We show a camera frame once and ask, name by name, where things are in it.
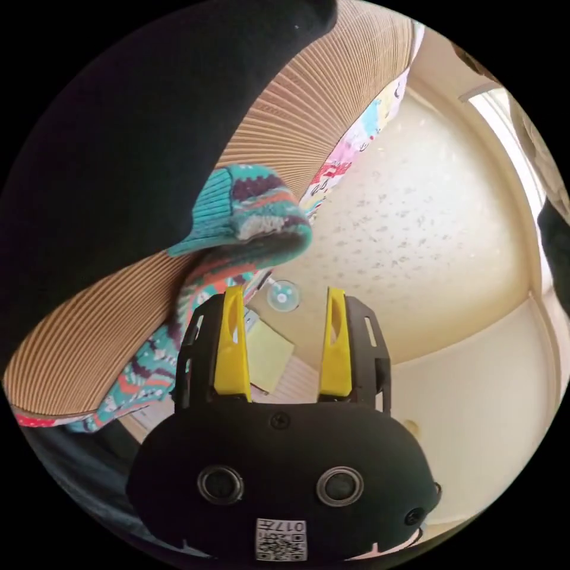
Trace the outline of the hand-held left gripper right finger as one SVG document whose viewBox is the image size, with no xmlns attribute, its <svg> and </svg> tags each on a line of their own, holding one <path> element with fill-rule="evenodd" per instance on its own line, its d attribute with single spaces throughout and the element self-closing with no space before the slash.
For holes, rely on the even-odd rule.
<svg viewBox="0 0 570 570">
<path fill-rule="evenodd" d="M 352 389 L 350 328 L 346 295 L 343 290 L 330 287 L 327 291 L 318 397 L 348 398 Z"/>
</svg>

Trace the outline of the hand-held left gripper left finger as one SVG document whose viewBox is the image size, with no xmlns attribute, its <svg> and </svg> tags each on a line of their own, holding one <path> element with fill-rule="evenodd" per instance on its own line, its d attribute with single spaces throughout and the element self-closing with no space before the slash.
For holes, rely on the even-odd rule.
<svg viewBox="0 0 570 570">
<path fill-rule="evenodd" d="M 213 388 L 220 397 L 250 397 L 245 306 L 241 286 L 224 293 Z"/>
</svg>

